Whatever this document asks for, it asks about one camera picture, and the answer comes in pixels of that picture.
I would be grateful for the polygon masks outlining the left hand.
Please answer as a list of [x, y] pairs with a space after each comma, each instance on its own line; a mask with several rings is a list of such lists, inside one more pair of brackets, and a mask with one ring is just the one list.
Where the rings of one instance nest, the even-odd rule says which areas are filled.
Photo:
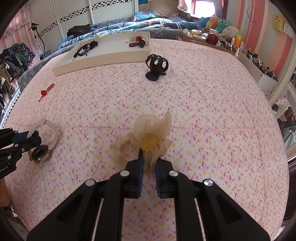
[[7, 207], [11, 202], [10, 192], [6, 185], [5, 179], [0, 180], [0, 206]]

